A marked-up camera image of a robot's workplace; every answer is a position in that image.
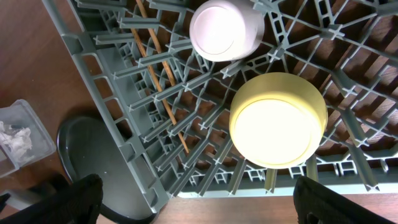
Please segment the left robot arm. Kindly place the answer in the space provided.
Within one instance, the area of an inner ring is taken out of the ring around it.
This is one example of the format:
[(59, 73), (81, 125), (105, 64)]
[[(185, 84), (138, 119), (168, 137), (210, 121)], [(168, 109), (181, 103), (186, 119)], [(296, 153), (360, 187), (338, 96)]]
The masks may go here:
[(68, 186), (68, 180), (62, 174), (56, 174), (28, 189), (7, 189), (1, 192), (1, 211), (6, 205), (23, 210)]

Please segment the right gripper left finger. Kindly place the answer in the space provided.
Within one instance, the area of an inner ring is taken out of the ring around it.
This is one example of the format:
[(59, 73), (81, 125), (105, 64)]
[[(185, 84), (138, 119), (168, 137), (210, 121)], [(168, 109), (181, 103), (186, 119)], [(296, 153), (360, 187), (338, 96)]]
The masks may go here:
[(71, 185), (61, 175), (57, 193), (1, 220), (1, 224), (96, 223), (103, 200), (103, 181), (90, 174)]

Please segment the white napkin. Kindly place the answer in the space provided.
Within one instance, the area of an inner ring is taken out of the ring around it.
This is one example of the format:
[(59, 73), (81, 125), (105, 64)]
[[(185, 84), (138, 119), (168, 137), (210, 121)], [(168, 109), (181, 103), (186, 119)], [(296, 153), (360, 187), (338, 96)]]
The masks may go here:
[(30, 134), (30, 128), (4, 124), (1, 121), (1, 143), (9, 148), (11, 156), (20, 166), (28, 163), (33, 158), (30, 154), (32, 150)]

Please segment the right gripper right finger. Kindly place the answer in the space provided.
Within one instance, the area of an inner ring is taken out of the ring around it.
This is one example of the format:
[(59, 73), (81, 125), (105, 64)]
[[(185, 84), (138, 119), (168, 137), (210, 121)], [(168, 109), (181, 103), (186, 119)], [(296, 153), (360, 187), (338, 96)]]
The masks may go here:
[(293, 198), (299, 224), (391, 222), (304, 176), (297, 179)]

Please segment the wooden chopstick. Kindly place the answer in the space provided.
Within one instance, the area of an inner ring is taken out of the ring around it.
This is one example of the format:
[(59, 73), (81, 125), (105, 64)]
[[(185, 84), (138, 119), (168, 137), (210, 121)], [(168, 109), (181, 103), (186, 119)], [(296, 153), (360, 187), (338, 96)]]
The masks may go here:
[[(145, 48), (144, 48), (144, 45), (142, 44), (142, 41), (141, 41), (141, 38), (139, 37), (138, 32), (137, 32), (135, 29), (131, 29), (131, 32), (132, 32), (132, 34), (133, 34), (134, 40), (136, 41), (136, 44), (137, 44), (137, 46), (138, 46), (138, 49), (139, 49), (141, 55), (142, 55), (143, 57), (146, 57), (146, 56), (147, 56), (146, 50), (145, 50)], [(160, 85), (160, 83), (159, 83), (158, 78), (156, 77), (156, 74), (155, 74), (155, 71), (154, 71), (153, 66), (152, 66), (152, 65), (148, 65), (148, 66), (147, 66), (147, 69), (148, 69), (148, 71), (149, 71), (149, 73), (150, 73), (150, 75), (151, 75), (152, 81), (154, 82), (157, 91), (158, 91), (158, 92), (162, 92), (163, 89), (162, 89), (162, 87), (161, 87), (161, 85)], [(168, 116), (169, 116), (170, 119), (171, 119), (172, 124), (177, 124), (177, 120), (175, 119), (175, 116), (174, 116), (174, 114), (172, 113), (172, 109), (171, 109), (170, 105), (168, 104), (167, 100), (166, 100), (166, 99), (163, 99), (163, 100), (162, 100), (162, 103), (163, 103), (163, 105), (164, 105), (164, 108), (165, 108), (165, 110), (166, 110)], [(181, 141), (181, 143), (182, 143), (182, 145), (183, 145), (183, 147), (184, 147), (185, 155), (187, 155), (187, 154), (189, 153), (189, 149), (188, 149), (188, 146), (187, 146), (187, 144), (186, 144), (186, 142), (185, 142), (185, 140), (184, 140), (182, 134), (181, 134), (181, 133), (178, 133), (178, 137), (179, 137), (179, 139), (180, 139), (180, 141)]]
[[(148, 18), (148, 15), (146, 13), (146, 10), (145, 10), (145, 7), (144, 7), (142, 1), (141, 0), (136, 0), (136, 3), (137, 3), (137, 6), (138, 6), (138, 8), (140, 10), (141, 16), (143, 18)], [(149, 31), (150, 37), (153, 40), (153, 43), (154, 43), (154, 46), (155, 46), (155, 49), (156, 49), (157, 53), (161, 54), (162, 53), (162, 49), (161, 49), (160, 42), (159, 42), (159, 40), (158, 40), (158, 38), (156, 36), (156, 33), (155, 33), (154, 29), (148, 29), (148, 31)], [(172, 73), (172, 70), (170, 69), (168, 61), (164, 60), (162, 62), (162, 65), (164, 66), (164, 69), (165, 69), (166, 74), (167, 74), (167, 76), (169, 78), (170, 84), (172, 86), (174, 86), (176, 84), (176, 82), (175, 82), (175, 78), (174, 78), (174, 75)]]

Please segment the pink plastic cup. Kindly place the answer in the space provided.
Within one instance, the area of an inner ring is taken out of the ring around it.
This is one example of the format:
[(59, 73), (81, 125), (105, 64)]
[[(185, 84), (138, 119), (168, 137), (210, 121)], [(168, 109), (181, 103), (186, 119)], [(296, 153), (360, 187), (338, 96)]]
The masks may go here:
[(193, 48), (212, 62), (251, 55), (264, 36), (262, 12), (247, 0), (211, 0), (193, 14), (189, 35)]

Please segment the yellow plastic bowl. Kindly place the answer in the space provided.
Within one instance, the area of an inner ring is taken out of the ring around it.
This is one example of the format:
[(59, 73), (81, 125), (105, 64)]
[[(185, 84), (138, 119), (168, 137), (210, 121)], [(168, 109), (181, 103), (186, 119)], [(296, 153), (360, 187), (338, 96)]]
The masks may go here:
[(233, 97), (231, 140), (248, 161), (271, 169), (305, 162), (320, 145), (328, 113), (320, 91), (290, 73), (258, 75)]

